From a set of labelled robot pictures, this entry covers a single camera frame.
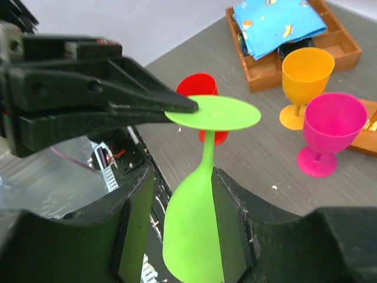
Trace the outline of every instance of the wall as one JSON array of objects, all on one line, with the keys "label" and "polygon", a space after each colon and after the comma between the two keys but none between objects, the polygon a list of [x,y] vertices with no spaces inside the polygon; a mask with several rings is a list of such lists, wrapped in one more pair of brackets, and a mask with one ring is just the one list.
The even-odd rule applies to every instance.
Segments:
[{"label": "wall", "polygon": [[[23,0],[39,31],[105,36],[142,65],[224,16],[240,0]],[[377,19],[376,0],[331,2]]]}]

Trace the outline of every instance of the wine glass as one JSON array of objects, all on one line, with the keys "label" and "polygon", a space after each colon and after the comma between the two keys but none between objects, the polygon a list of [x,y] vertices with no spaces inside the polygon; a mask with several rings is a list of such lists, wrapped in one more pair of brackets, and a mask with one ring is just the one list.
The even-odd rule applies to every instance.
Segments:
[{"label": "wine glass", "polygon": [[213,203],[211,176],[215,131],[240,130],[255,125],[260,112],[254,106],[223,96],[192,96],[195,113],[166,113],[171,121],[205,129],[199,167],[174,191],[165,214],[163,259],[181,282],[224,281],[219,234]]},{"label": "wine glass", "polygon": [[280,112],[283,126],[290,130],[302,129],[305,104],[323,93],[334,66],[334,57],[320,48],[300,48],[287,55],[282,66],[282,86],[293,104]]},{"label": "wine glass", "polygon": [[346,93],[326,93],[306,107],[303,135],[307,142],[297,163],[312,177],[331,175],[336,167],[335,153],[345,150],[368,119],[364,104]]},{"label": "wine glass", "polygon": [[[177,87],[177,93],[184,96],[217,96],[216,80],[209,74],[198,73],[186,77]],[[199,131],[199,138],[204,143],[204,130]],[[217,146],[225,142],[228,131],[217,131],[214,137],[214,145]]]}]

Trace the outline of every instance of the pink goblet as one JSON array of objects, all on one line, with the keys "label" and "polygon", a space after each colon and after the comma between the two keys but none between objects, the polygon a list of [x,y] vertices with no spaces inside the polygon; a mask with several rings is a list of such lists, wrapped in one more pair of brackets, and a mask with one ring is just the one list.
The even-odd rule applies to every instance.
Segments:
[{"label": "pink goblet", "polygon": [[368,119],[365,106],[346,93],[324,93],[306,107],[303,135],[307,142],[297,157],[302,171],[312,177],[331,175],[335,153],[345,150]]}]

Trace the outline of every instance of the blue napkin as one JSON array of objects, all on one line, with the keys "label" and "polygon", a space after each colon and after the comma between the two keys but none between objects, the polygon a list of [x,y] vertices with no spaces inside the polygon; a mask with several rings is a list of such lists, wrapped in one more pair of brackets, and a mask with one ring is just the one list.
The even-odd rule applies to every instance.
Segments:
[{"label": "blue napkin", "polygon": [[255,60],[289,41],[326,31],[326,24],[305,0],[246,0],[233,8],[246,48]]}]

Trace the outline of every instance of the pink goblet base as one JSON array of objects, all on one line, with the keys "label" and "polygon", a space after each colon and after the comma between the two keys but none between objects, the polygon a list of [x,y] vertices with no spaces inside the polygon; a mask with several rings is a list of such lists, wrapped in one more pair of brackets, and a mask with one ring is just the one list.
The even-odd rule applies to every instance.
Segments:
[{"label": "pink goblet base", "polygon": [[319,156],[317,152],[308,146],[299,152],[297,163],[304,173],[315,178],[331,175],[338,165],[334,154],[325,153]]}]

